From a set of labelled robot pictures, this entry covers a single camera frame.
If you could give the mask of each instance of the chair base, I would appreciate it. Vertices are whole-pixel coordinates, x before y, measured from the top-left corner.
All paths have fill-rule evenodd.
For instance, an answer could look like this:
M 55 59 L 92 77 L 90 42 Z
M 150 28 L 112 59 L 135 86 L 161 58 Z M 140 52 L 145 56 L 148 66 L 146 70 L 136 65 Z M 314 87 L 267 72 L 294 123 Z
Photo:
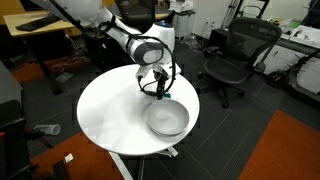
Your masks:
M 224 100 L 223 100 L 223 103 L 222 103 L 222 107 L 225 108 L 225 109 L 230 106 L 230 101 L 229 101 L 229 97 L 228 97 L 227 88 L 230 88 L 230 89 L 233 89 L 233 90 L 238 91 L 239 97 L 244 97 L 245 94 L 246 94 L 246 91 L 245 91 L 245 90 L 240 89 L 240 88 L 238 88 L 238 87 L 236 87 L 236 86 L 233 86 L 233 85 L 226 84 L 226 83 L 223 83 L 223 82 L 221 82 L 221 81 L 218 81 L 218 80 L 212 78 L 212 77 L 211 77 L 210 75 L 208 75 L 208 74 L 204 74 L 204 73 L 202 73 L 202 72 L 199 72 L 198 78 L 199 78 L 199 79 L 206 78 L 206 79 L 209 79 L 209 80 L 211 80 L 211 81 L 214 81 L 214 82 L 217 84 L 217 86 L 218 86 L 217 90 L 220 90 L 220 89 L 221 89 L 221 90 L 222 90 L 222 93 L 223 93 L 223 98 L 224 98 Z M 196 89 L 196 91 L 197 91 L 198 94 L 200 94 L 202 90 L 204 90 L 204 89 L 206 89 L 206 88 L 209 88 L 209 87 L 211 87 L 211 86 L 198 87 L 198 88 Z

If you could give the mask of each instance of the computer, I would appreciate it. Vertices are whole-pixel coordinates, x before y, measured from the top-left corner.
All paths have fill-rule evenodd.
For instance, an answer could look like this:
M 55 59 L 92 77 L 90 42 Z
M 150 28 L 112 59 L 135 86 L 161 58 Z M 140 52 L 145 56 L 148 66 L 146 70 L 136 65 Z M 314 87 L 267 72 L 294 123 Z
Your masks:
M 39 10 L 44 10 L 42 7 L 38 6 L 37 4 L 33 3 L 30 0 L 20 0 L 21 5 L 23 6 L 25 11 L 39 11 Z M 41 19 L 31 21 L 19 26 L 16 26 L 17 30 L 20 31 L 35 31 L 37 29 L 40 29 L 42 27 L 48 26 L 52 23 L 55 23 L 57 21 L 60 21 L 61 19 L 58 18 L 57 16 L 54 16 L 52 14 L 48 14 L 48 16 L 43 17 Z

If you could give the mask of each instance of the round white table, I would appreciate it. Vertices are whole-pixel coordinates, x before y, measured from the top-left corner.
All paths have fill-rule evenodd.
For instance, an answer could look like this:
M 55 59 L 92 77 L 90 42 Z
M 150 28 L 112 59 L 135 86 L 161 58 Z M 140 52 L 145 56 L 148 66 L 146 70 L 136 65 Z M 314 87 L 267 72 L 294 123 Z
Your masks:
M 196 91 L 184 77 L 177 75 L 169 93 L 171 99 L 188 110 L 189 124 L 177 135 L 155 133 L 146 121 L 146 112 L 157 99 L 140 91 L 135 77 L 138 68 L 138 65 L 128 65 L 100 75 L 83 91 L 77 107 L 84 134 L 101 148 L 122 155 L 148 155 L 172 147 L 188 135 L 199 115 Z M 141 84 L 151 81 L 154 78 L 150 71 Z M 147 90 L 156 86 L 154 83 Z

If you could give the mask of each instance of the cup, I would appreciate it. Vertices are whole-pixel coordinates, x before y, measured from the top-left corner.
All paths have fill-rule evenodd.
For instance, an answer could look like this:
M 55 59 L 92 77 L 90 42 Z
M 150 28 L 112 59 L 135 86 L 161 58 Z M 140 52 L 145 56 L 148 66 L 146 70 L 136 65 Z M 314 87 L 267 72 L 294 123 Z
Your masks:
M 40 130 L 46 135 L 58 135 L 61 127 L 59 124 L 51 124 L 51 125 L 36 125 L 34 127 L 35 130 Z

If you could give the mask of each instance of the metal bowl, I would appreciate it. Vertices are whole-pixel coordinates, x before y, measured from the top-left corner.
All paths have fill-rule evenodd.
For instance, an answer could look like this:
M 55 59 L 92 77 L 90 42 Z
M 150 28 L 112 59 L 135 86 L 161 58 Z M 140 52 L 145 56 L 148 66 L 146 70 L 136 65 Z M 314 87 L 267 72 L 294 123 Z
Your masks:
M 181 103 L 162 99 L 152 103 L 148 108 L 147 121 L 155 132 L 176 135 L 188 126 L 189 113 Z

